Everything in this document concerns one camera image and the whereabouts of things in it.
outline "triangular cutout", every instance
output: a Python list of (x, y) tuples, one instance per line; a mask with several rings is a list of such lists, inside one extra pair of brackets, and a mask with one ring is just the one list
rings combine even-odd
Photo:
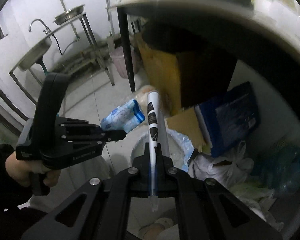
[(237, 228), (242, 224), (248, 223), (250, 218), (245, 214), (240, 208), (238, 208), (234, 203), (232, 203), (225, 195), (220, 194), (219, 199), (223, 208), (225, 209), (226, 215), (229, 219), (230, 224)]
[(69, 206), (56, 215), (56, 221), (67, 227), (73, 227), (86, 198), (86, 194), (81, 194), (77, 197)]

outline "pink trash can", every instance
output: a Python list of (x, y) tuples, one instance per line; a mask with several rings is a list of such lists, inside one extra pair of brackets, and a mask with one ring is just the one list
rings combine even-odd
[[(139, 71), (139, 64), (136, 59), (136, 54), (131, 46), (131, 56), (132, 56), (132, 65), (133, 65), (133, 73), (137, 74)], [(128, 78), (128, 73), (126, 69), (126, 63), (124, 61), (123, 48), (122, 46), (116, 48), (114, 51), (110, 53), (110, 57), (119, 72), (120, 77)]]

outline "blue plastic package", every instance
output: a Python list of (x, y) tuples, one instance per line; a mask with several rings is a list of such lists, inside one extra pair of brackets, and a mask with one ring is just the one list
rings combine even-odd
[(118, 106), (106, 118), (102, 119), (100, 126), (105, 131), (124, 130), (128, 133), (145, 119), (138, 102), (135, 99), (131, 99), (122, 106)]

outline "metal basin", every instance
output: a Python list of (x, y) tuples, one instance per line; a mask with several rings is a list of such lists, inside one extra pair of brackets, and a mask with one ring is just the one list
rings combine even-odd
[(17, 66), (21, 71), (26, 71), (42, 57), (51, 47), (52, 41), (50, 37), (44, 38), (38, 42), (31, 50), (29, 50), (23, 58), (18, 62)]

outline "black sleeve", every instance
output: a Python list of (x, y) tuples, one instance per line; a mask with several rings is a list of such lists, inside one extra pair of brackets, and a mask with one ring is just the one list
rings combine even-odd
[(5, 169), (5, 162), (13, 152), (11, 145), (0, 144), (0, 209), (2, 210), (26, 203), (32, 196), (30, 187), (19, 185)]

